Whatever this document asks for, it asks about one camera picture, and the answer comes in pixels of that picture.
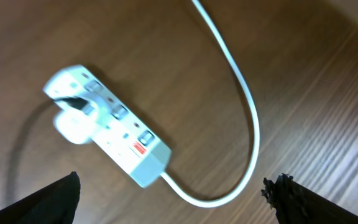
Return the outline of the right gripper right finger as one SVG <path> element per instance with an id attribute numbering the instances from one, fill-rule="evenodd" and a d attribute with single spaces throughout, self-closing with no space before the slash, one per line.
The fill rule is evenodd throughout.
<path id="1" fill-rule="evenodd" d="M 275 209 L 279 224 L 358 224 L 358 216 L 281 174 L 264 179 L 261 194 Z"/>

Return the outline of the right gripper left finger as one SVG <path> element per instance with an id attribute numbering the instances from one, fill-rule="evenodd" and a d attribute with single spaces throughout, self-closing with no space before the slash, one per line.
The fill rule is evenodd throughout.
<path id="1" fill-rule="evenodd" d="M 71 172 L 0 210 L 0 224 L 72 224 L 80 200 L 80 190 L 80 178 L 76 172 Z"/>

